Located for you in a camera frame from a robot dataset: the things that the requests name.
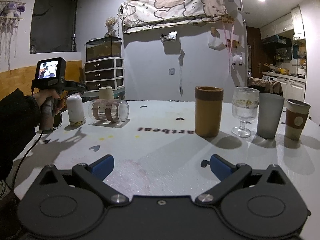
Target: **gray cup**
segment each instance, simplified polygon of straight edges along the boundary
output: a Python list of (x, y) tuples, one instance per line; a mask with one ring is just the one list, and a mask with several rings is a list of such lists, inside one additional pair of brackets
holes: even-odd
[(276, 135), (284, 97), (270, 94), (260, 93), (259, 96), (259, 116), (257, 134), (265, 139), (273, 139)]

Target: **dark window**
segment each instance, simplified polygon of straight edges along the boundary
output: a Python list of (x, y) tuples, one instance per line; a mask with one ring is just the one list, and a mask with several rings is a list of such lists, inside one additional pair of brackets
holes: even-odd
[(35, 1), (31, 22), (30, 53), (72, 51), (76, 5), (77, 0)]

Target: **triangular hole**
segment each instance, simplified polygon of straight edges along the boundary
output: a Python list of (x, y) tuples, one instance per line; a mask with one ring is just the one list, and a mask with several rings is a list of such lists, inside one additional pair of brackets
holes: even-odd
[(267, 182), (268, 183), (275, 183), (275, 184), (282, 184), (282, 185), (285, 184), (284, 180), (282, 179), (282, 177), (280, 176), (278, 171), (272, 171)]
[(53, 174), (53, 172), (47, 171), (45, 176), (42, 178), (40, 185), (52, 184), (57, 182), (58, 180), (56, 179), (56, 176)]

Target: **fish tank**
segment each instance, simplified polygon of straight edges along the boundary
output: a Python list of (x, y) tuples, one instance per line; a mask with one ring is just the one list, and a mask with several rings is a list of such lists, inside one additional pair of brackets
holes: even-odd
[(88, 41), (85, 45), (87, 61), (108, 57), (121, 57), (121, 38), (108, 36)]

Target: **table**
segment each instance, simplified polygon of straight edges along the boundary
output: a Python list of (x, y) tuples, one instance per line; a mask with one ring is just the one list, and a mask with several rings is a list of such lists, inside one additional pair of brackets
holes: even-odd
[[(252, 136), (241, 139), (231, 133), (239, 124), (231, 114), (232, 105), (223, 103), (219, 135), (204, 139), (193, 132), (194, 102), (128, 103), (129, 121), (121, 128), (92, 125), (87, 114), (89, 102), (83, 104), (87, 122), (80, 128), (72, 130), (68, 125), (68, 113), (64, 112), (62, 126), (43, 135), (25, 158), (16, 180), (16, 195), (20, 199), (24, 196), (46, 164), (70, 169), (77, 163), (90, 164), (111, 154), (115, 167), (104, 182), (129, 198), (133, 195), (191, 195), (195, 199), (219, 183), (210, 167), (200, 166), (202, 160), (219, 154), (231, 163), (247, 163), (253, 169), (279, 164), (312, 212), (301, 236), (306, 240), (318, 239), (320, 127), (311, 120), (307, 121), (298, 143), (284, 140), (285, 125), (281, 123), (275, 140), (256, 136), (257, 119), (247, 124)], [(280, 122), (285, 122), (285, 112)], [(39, 135), (37, 133), (18, 156), (14, 166)]]

